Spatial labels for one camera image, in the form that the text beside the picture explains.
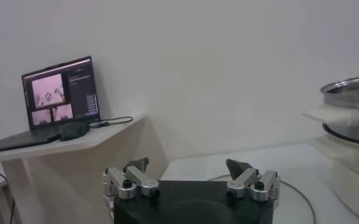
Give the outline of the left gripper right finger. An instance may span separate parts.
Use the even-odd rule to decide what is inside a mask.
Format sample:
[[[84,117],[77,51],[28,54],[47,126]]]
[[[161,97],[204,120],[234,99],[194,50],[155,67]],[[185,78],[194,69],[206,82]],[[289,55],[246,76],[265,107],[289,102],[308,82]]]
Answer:
[[[260,173],[249,163],[226,159],[232,180],[227,182],[227,192],[236,198],[249,197],[256,202],[280,200],[280,177],[273,170]]]

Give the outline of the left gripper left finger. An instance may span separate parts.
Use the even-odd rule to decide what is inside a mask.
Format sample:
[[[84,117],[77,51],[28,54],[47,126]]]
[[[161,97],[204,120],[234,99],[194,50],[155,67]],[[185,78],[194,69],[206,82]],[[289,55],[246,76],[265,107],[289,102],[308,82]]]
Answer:
[[[102,173],[104,185],[103,196],[109,200],[119,197],[122,200],[131,200],[137,193],[154,198],[160,195],[159,182],[149,178],[145,172],[149,158],[129,161],[122,169],[108,167]]]

